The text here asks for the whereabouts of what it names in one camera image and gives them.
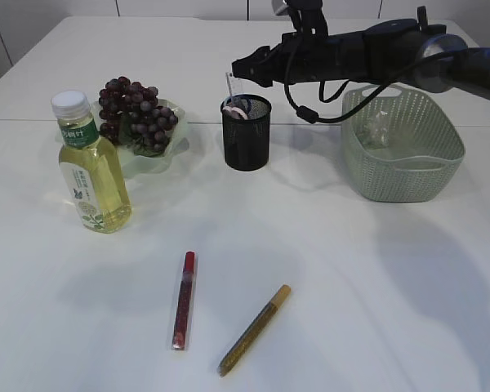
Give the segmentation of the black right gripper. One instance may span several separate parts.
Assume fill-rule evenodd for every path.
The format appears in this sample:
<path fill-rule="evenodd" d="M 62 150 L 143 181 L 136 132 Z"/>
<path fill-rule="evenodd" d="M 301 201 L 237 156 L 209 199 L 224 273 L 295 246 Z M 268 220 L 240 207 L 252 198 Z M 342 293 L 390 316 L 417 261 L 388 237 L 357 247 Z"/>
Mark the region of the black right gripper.
<path fill-rule="evenodd" d="M 285 80 L 289 56 L 296 50 L 289 70 L 288 84 L 322 82 L 330 80 L 330 35 L 304 38 L 297 46 L 297 36 L 288 34 L 285 40 L 272 47 L 263 46 L 251 55 L 232 62 L 236 78 L 254 82 L 260 87 L 272 87 Z"/>

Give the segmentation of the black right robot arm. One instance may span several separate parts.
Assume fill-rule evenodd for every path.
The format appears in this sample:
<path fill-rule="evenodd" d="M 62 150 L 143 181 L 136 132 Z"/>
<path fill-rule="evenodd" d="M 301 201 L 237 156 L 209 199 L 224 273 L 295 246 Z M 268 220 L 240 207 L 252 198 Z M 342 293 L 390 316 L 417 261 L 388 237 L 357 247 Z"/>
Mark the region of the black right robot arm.
<path fill-rule="evenodd" d="M 259 47 L 234 61 L 233 75 L 261 87 L 283 84 L 289 105 L 311 124 L 341 123 L 395 82 L 431 93 L 457 88 L 490 100 L 490 48 L 468 47 L 445 25 L 431 24 L 425 7 L 418 7 L 415 19 L 390 20 L 336 35 L 329 34 L 322 7 L 320 1 L 275 1 L 274 13 L 289 16 L 293 32 L 283 34 L 275 47 Z M 316 82 L 319 100 L 334 101 L 340 93 L 327 98 L 324 89 L 326 82 L 336 80 L 367 82 L 376 90 L 337 118 L 322 118 L 292 98 L 292 85 Z"/>

